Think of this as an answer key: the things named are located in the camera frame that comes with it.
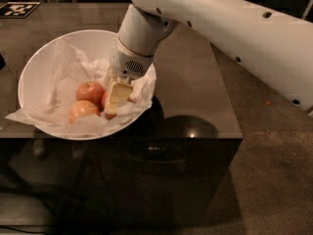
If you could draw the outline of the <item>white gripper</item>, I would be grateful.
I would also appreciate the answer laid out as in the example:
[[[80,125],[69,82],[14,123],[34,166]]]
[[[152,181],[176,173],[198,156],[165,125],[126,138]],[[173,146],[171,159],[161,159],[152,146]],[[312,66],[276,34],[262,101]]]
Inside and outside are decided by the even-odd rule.
[[[128,47],[118,37],[110,51],[112,74],[121,77],[138,79],[144,76],[153,62],[155,47],[142,44],[136,48]],[[112,80],[109,83],[104,101],[104,112],[115,115],[120,101],[126,101],[133,91],[129,83]]]

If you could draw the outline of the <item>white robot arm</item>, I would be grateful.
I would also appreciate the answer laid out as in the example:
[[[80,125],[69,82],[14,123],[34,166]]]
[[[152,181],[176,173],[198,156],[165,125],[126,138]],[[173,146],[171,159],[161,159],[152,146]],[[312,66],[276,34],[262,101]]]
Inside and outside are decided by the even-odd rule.
[[[110,54],[110,89],[144,76],[180,23],[312,114],[313,23],[245,0],[131,1]]]

